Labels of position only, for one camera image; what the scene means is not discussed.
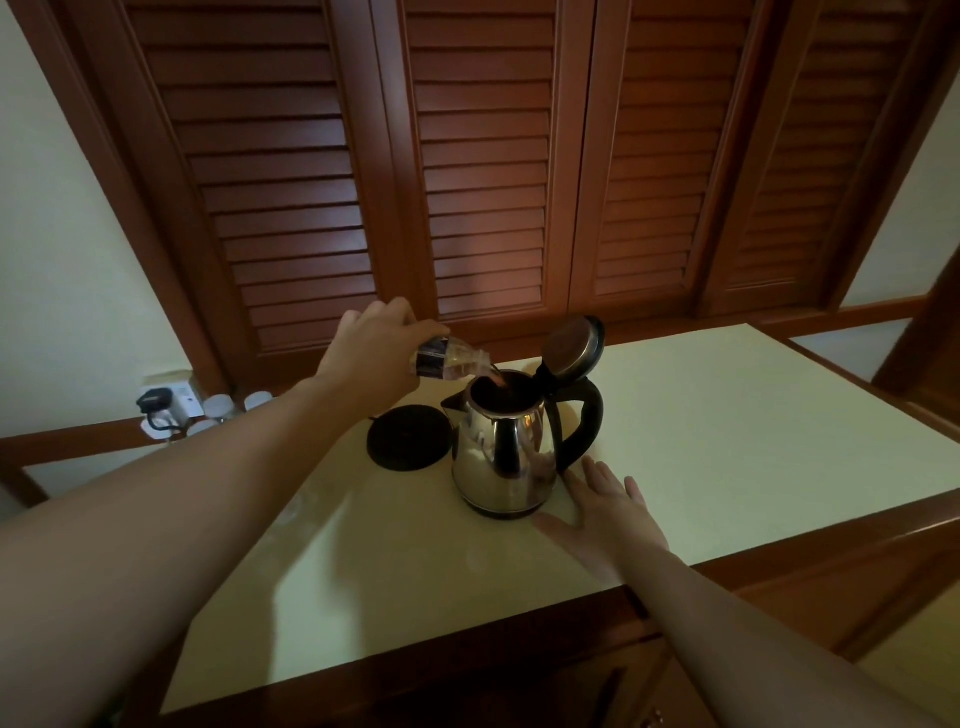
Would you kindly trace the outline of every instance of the louvered cabinet door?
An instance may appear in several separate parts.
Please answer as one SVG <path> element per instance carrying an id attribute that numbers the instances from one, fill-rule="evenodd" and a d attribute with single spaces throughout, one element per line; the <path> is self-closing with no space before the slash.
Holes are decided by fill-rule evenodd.
<path id="1" fill-rule="evenodd" d="M 234 383 L 310 375 L 345 311 L 402 287 L 402 254 L 371 250 L 320 4 L 65 7 Z"/>
<path id="2" fill-rule="evenodd" d="M 478 343 L 564 315 L 592 2 L 372 5 L 438 315 Z"/>
<path id="3" fill-rule="evenodd" d="M 572 309 L 692 306 L 743 115 L 734 90 L 756 70 L 767 14 L 752 0 L 598 3 Z"/>
<path id="4" fill-rule="evenodd" d="M 795 8 L 756 145 L 721 236 L 705 312 L 817 305 L 831 266 L 879 197 L 884 155 L 922 105 L 917 80 L 937 0 L 824 0 Z"/>

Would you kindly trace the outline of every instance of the forearm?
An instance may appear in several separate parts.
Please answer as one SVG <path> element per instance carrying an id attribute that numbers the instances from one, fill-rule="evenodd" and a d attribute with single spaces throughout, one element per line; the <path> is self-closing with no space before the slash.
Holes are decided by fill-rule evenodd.
<path id="1" fill-rule="evenodd" d="M 315 377 L 0 528 L 0 723 L 71 724 L 108 697 L 357 419 Z"/>
<path id="2" fill-rule="evenodd" d="M 667 551 L 642 546 L 624 571 L 727 728 L 940 725 Z"/>

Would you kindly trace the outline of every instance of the kettle base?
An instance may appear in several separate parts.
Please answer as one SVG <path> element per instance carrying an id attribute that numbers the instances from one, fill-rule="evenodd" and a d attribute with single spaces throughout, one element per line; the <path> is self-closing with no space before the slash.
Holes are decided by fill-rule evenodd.
<path id="1" fill-rule="evenodd" d="M 543 503 L 540 503 L 539 505 L 535 505 L 533 508 L 527 508 L 525 511 L 510 511 L 509 513 L 501 513 L 499 511 L 488 511 L 486 508 L 481 508 L 476 503 L 471 503 L 466 498 L 464 498 L 464 503 L 466 503 L 481 516 L 494 519 L 495 521 L 518 521 L 519 519 L 525 519 L 527 516 L 533 516 L 535 513 L 537 513 L 537 511 L 540 510 L 540 507 L 543 506 Z"/>

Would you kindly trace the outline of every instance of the countertop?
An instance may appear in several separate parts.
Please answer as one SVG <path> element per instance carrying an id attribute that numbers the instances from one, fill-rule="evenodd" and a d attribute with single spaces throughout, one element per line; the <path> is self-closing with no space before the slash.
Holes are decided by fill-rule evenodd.
<path id="1" fill-rule="evenodd" d="M 505 368 L 528 368 L 515 362 Z M 953 490 L 960 447 L 765 334 L 715 328 L 609 347 L 591 454 L 640 483 L 698 564 Z M 463 382 L 426 380 L 439 406 Z M 609 588 L 529 520 L 482 518 L 450 458 L 379 469 L 350 431 L 194 619 L 169 713 Z M 558 481 L 544 510 L 572 520 Z"/>

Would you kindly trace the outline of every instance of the electric kettle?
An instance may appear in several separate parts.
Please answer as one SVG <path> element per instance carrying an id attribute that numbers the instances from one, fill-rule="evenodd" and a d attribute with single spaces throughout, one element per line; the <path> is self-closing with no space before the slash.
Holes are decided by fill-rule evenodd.
<path id="1" fill-rule="evenodd" d="M 583 457 L 600 432 L 603 398 L 587 374 L 603 347 L 600 320 L 577 317 L 547 338 L 534 375 L 501 371 L 506 387 L 478 377 L 444 400 L 456 424 L 453 479 L 469 506 L 484 516 L 517 519 L 547 501 L 557 474 Z M 557 406 L 565 401 L 584 404 L 566 439 Z"/>

